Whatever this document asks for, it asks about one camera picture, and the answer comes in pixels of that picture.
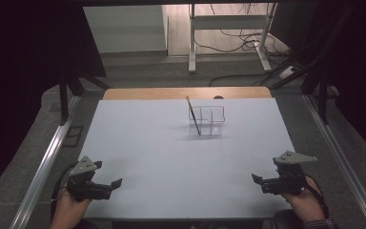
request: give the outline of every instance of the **human hand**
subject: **human hand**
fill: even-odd
[[[52,219],[51,229],[74,228],[85,215],[91,199],[76,201],[67,189],[61,189],[58,194],[55,214]]]
[[[320,193],[317,184],[310,177],[306,178],[311,187]],[[304,189],[298,196],[291,194],[281,194],[281,196],[291,204],[295,214],[303,222],[320,221],[325,219],[322,207],[314,194],[312,194],[308,189]]]

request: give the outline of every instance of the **wooden table edge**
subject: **wooden table edge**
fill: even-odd
[[[108,89],[103,100],[123,99],[213,99],[223,98],[271,98],[266,87],[198,87],[198,88],[130,88]]]

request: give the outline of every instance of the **white tabletop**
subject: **white tabletop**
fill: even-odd
[[[80,157],[103,161],[93,182],[123,183],[86,218],[258,219],[290,208],[251,176],[278,177],[273,157],[294,150],[275,99],[192,105],[224,106],[222,135],[190,135],[185,99],[99,102]]]

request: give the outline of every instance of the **wall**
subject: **wall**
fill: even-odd
[[[88,7],[84,12],[100,53],[166,50],[162,6]]]

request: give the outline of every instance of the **black curtain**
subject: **black curtain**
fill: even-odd
[[[331,51],[327,74],[336,105],[366,140],[366,1],[358,1]]]
[[[0,1],[0,176],[44,91],[59,83],[60,73],[77,72],[106,76],[82,7]]]

